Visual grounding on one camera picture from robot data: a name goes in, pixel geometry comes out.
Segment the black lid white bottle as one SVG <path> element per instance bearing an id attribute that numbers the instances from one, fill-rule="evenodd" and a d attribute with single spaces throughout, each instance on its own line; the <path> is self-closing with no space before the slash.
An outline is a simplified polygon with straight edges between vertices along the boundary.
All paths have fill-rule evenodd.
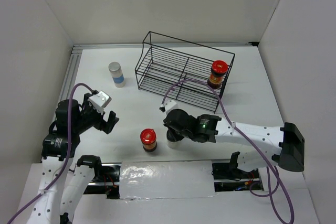
<path id="1" fill-rule="evenodd" d="M 167 139 L 167 145 L 169 148 L 176 149 L 181 145 L 181 141 L 184 137 L 181 135 L 178 135 L 175 132 L 172 132 L 170 130 L 166 133 L 166 139 Z"/>

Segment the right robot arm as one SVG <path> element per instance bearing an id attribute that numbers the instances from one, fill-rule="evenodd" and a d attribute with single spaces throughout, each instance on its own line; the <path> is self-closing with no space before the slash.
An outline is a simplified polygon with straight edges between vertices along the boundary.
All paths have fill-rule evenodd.
<path id="1" fill-rule="evenodd" d="M 202 114 L 195 118 L 181 109 L 173 109 L 167 113 L 163 124 L 171 143 L 187 138 L 198 143 L 234 143 L 254 147 L 253 152 L 232 153 L 229 172 L 235 178 L 268 164 L 290 172 L 303 172 L 305 169 L 305 138 L 293 123 L 286 122 L 276 127 L 229 123 L 216 115 Z"/>

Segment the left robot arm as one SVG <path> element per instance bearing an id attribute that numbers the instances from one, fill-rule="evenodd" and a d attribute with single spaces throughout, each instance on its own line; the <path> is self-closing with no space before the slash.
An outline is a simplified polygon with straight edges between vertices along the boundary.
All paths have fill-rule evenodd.
<path id="1" fill-rule="evenodd" d="M 83 155 L 70 183 L 66 178 L 73 163 L 80 135 L 94 127 L 109 134 L 118 122 L 111 111 L 104 120 L 104 109 L 111 97 L 103 91 L 86 93 L 82 103 L 63 100 L 57 105 L 56 119 L 43 140 L 42 174 L 39 198 L 36 200 L 28 223 L 72 223 L 76 208 L 90 181 L 103 177 L 99 156 Z"/>

